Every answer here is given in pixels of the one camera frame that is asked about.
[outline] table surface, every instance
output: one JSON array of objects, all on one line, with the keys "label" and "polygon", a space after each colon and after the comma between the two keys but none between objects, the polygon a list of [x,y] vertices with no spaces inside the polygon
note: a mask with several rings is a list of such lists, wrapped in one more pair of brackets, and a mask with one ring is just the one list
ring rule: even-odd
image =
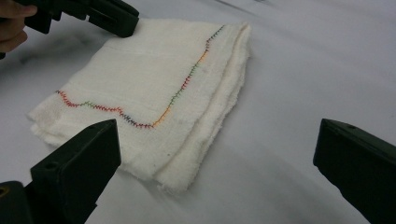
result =
[{"label": "table surface", "polygon": [[[396,1],[129,0],[141,18],[248,22],[238,104],[195,183],[170,196],[116,172],[87,223],[368,223],[313,165],[321,119],[396,145]],[[63,15],[0,61],[0,182],[31,181],[50,148],[26,113],[112,35]]]}]

